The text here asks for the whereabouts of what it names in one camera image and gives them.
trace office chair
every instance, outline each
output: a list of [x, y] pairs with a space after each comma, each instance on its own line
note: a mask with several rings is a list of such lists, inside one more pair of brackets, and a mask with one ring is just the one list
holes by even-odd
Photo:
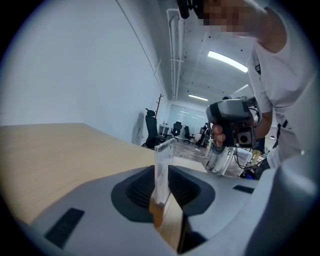
[[195, 138], [194, 137], [195, 134], [192, 133], [192, 136], [190, 136], [189, 126], [184, 127], [184, 132], [185, 132], [184, 137], [186, 139], [184, 139], [183, 142], [188, 142], [188, 144], [192, 143], [192, 145], [193, 145], [194, 143], [190, 140]]
[[176, 121], [173, 124], [173, 129], [171, 129], [171, 134], [173, 135], [173, 137], [179, 142], [178, 138], [176, 138], [176, 136], [180, 135], [180, 130], [182, 128], [181, 122]]
[[155, 146], [166, 141], [166, 137], [158, 135], [156, 113], [153, 110], [147, 109], [145, 116], [145, 123], [148, 129], [148, 138], [145, 141], [145, 145], [148, 149], [155, 149]]

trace floor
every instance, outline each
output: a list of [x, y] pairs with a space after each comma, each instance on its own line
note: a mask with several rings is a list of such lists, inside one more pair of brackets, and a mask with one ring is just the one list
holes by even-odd
[[[188, 142], [183, 142], [182, 139], [179, 139], [179, 142], [177, 141], [174, 145], [174, 156], [199, 162], [204, 166], [204, 168], [206, 168], [212, 152], [210, 151], [208, 157], [206, 158], [207, 150], [207, 148], [198, 148], [195, 143], [192, 145], [191, 143], [188, 144]], [[228, 177], [238, 177], [241, 171], [242, 170], [233, 159], [224, 175]]]

